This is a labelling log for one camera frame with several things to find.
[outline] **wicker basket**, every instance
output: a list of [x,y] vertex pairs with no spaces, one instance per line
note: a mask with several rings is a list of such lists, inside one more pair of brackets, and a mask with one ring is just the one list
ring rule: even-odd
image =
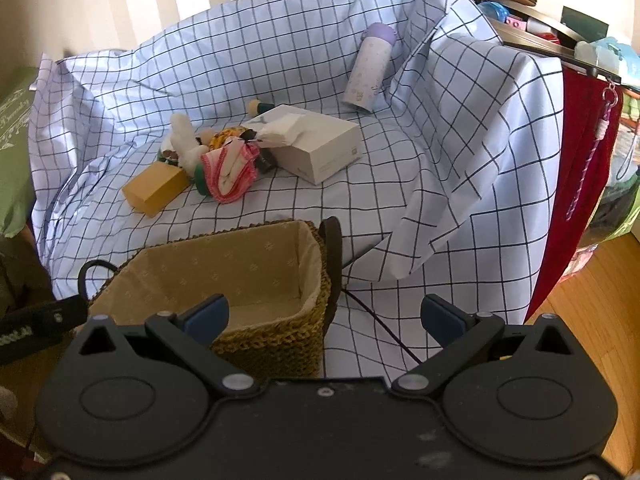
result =
[[145,248],[104,284],[90,313],[141,324],[161,310],[180,314],[224,294],[229,325],[213,351],[257,378],[316,376],[340,290],[341,253],[335,218],[320,233],[310,222],[289,220]]

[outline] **white box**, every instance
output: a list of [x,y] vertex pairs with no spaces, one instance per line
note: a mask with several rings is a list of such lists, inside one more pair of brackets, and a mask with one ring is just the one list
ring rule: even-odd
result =
[[278,166],[284,170],[317,185],[360,158],[360,127],[337,117],[280,105],[242,126],[258,130],[261,124],[268,124],[286,114],[300,114],[305,118],[296,123],[302,130],[296,142],[291,146],[271,148]]

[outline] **wooden floor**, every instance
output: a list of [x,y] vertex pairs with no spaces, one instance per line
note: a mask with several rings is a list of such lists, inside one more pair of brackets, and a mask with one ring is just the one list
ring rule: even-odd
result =
[[543,312],[562,317],[618,400],[604,457],[623,473],[640,469],[640,243],[629,234],[601,244],[556,285],[536,315]]

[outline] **white plush toy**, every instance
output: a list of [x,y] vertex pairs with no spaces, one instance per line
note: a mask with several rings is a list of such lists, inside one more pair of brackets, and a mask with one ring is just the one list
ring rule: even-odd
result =
[[178,165],[193,178],[200,157],[209,151],[209,147],[198,143],[196,131],[185,114],[172,114],[169,120],[172,128],[170,140],[178,154]]

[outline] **bed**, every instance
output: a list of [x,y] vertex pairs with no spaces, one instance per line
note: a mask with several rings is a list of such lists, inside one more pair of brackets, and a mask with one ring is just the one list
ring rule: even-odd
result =
[[[368,25],[393,26],[372,114],[340,102]],[[58,297],[78,270],[139,248],[252,223],[337,216],[343,283],[420,358],[426,293],[524,320],[553,208],[562,131],[557,59],[505,47],[470,0],[236,0],[129,51],[44,57],[29,146],[38,250]],[[189,188],[154,218],[120,188],[156,157],[172,112],[222,129],[252,98],[357,121],[363,157],[313,186],[284,170],[221,205]],[[107,274],[90,273],[95,292]],[[327,376],[385,376],[414,362],[344,295]]]

